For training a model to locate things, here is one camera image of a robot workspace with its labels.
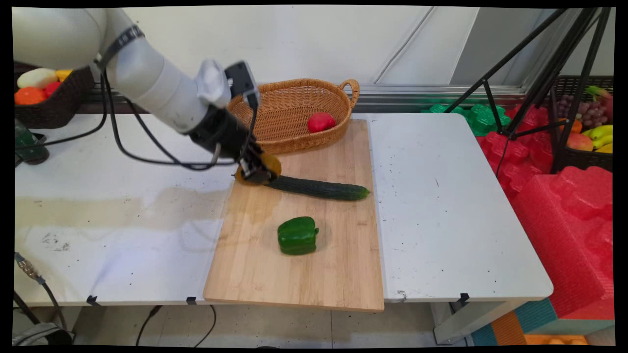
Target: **table leg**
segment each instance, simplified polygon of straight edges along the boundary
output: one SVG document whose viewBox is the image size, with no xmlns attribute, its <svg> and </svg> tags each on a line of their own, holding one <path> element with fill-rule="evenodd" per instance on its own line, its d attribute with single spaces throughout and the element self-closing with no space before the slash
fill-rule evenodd
<svg viewBox="0 0 628 353">
<path fill-rule="evenodd" d="M 454 344 L 526 301 L 471 301 L 451 315 L 449 303 L 432 303 L 436 344 Z"/>
</svg>

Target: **apple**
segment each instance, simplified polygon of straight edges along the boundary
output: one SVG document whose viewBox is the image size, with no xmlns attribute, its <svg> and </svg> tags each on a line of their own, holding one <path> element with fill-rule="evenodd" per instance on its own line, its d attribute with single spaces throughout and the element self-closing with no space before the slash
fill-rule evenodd
<svg viewBox="0 0 628 353">
<path fill-rule="evenodd" d="M 336 126 L 336 121 L 333 120 L 333 116 L 331 116 L 331 114 L 326 112 L 318 112 L 312 115 L 308 120 L 308 130 L 311 133 L 328 130 L 334 126 Z"/>
<path fill-rule="evenodd" d="M 567 147 L 591 152 L 593 151 L 593 141 L 583 134 L 571 133 L 567 139 Z"/>
<path fill-rule="evenodd" d="M 61 86 L 61 82 L 52 82 L 46 86 L 46 89 L 43 90 L 44 94 L 46 94 L 46 98 L 50 98 L 52 93 L 55 93 L 57 88 Z"/>
</svg>

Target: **black tripod stand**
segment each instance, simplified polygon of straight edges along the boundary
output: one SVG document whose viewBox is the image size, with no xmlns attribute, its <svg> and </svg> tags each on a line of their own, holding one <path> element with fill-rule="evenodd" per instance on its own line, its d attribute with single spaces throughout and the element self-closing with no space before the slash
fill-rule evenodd
<svg viewBox="0 0 628 353">
<path fill-rule="evenodd" d="M 497 125 L 497 133 L 508 135 L 509 140 L 516 140 L 517 138 L 537 133 L 539 131 L 554 129 L 562 125 L 566 125 L 563 129 L 563 133 L 560 134 L 560 138 L 558 141 L 558 145 L 554 146 L 554 162 L 552 164 L 551 172 L 556 173 L 556 169 L 558 166 L 558 161 L 562 154 L 564 153 L 565 146 L 567 144 L 567 139 L 569 137 L 569 133 L 571 131 L 571 127 L 573 126 L 575 116 L 578 110 L 578 105 L 580 103 L 580 99 L 582 97 L 582 93 L 585 88 L 585 84 L 587 83 L 587 79 L 591 72 L 591 67 L 593 66 L 593 62 L 595 61 L 595 56 L 597 54 L 597 50 L 599 49 L 600 42 L 602 41 L 602 36 L 604 35 L 604 29 L 606 27 L 607 21 L 609 20 L 610 8 L 583 8 L 580 11 L 580 14 L 576 18 L 575 22 L 572 24 L 571 28 L 558 45 L 558 48 L 552 54 L 550 60 L 547 62 L 545 67 L 542 69 L 536 81 L 532 84 L 528 92 L 526 93 L 526 98 L 524 99 L 521 107 L 517 111 L 517 114 L 512 118 L 511 123 L 504 129 L 502 126 L 499 115 L 497 113 L 497 108 L 495 106 L 495 100 L 490 92 L 489 86 L 489 78 L 493 76 L 502 66 L 504 66 L 510 59 L 512 59 L 517 53 L 519 53 L 528 43 L 533 41 L 541 32 L 543 32 L 549 25 L 551 25 L 556 18 L 559 18 L 567 9 L 557 9 L 550 17 L 548 17 L 543 23 L 541 23 L 537 28 L 532 31 L 522 42 L 520 42 L 517 46 L 515 46 L 502 60 L 500 60 L 495 66 L 493 66 L 487 73 L 485 73 L 481 78 L 474 83 L 460 98 L 458 98 L 452 105 L 450 105 L 445 112 L 451 112 L 454 108 L 456 108 L 460 103 L 462 103 L 468 96 L 470 96 L 476 89 L 478 89 L 481 85 L 484 86 L 486 94 L 489 99 L 489 104 L 492 109 L 493 115 L 495 117 L 495 123 Z M 582 37 L 586 34 L 586 32 L 595 24 L 597 21 L 597 27 L 595 28 L 595 33 L 593 34 L 593 39 L 591 41 L 591 45 L 589 47 L 587 57 L 585 59 L 584 66 L 582 68 L 582 72 L 580 74 L 580 81 L 578 83 L 578 87 L 573 96 L 573 102 L 569 109 L 569 113 L 567 114 L 567 119 L 559 122 L 551 122 L 548 125 L 540 126 L 538 128 L 534 128 L 531 130 L 527 130 L 521 133 L 516 133 L 517 128 L 519 127 L 521 121 L 526 116 L 526 113 L 532 104 L 536 104 L 538 108 L 550 91 L 550 88 L 557 78 L 558 74 L 561 72 L 563 67 L 565 66 L 566 61 L 569 59 L 569 56 L 574 51 L 576 46 L 579 44 Z M 499 174 L 499 167 L 497 168 L 496 176 Z"/>
</svg>

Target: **wooden cutting board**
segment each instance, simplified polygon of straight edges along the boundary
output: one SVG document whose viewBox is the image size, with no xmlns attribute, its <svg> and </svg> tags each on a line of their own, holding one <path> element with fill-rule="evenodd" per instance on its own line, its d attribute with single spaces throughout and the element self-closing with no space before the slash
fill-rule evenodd
<svg viewBox="0 0 628 353">
<path fill-rule="evenodd" d="M 280 155 L 282 174 L 366 187 L 360 201 L 324 200 L 234 183 L 203 297 L 208 301 L 380 312 L 384 309 L 366 121 L 338 142 Z M 308 215 L 314 253 L 279 250 L 277 227 Z"/>
</svg>

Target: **green bell pepper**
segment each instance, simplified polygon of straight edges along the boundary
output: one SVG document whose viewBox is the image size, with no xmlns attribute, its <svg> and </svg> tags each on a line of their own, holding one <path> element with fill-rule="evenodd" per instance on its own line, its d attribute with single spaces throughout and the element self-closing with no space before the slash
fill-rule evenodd
<svg viewBox="0 0 628 353">
<path fill-rule="evenodd" d="M 302 255 L 316 250 L 316 235 L 312 217 L 297 217 L 283 222 L 277 228 L 277 240 L 281 252 L 287 255 Z"/>
</svg>

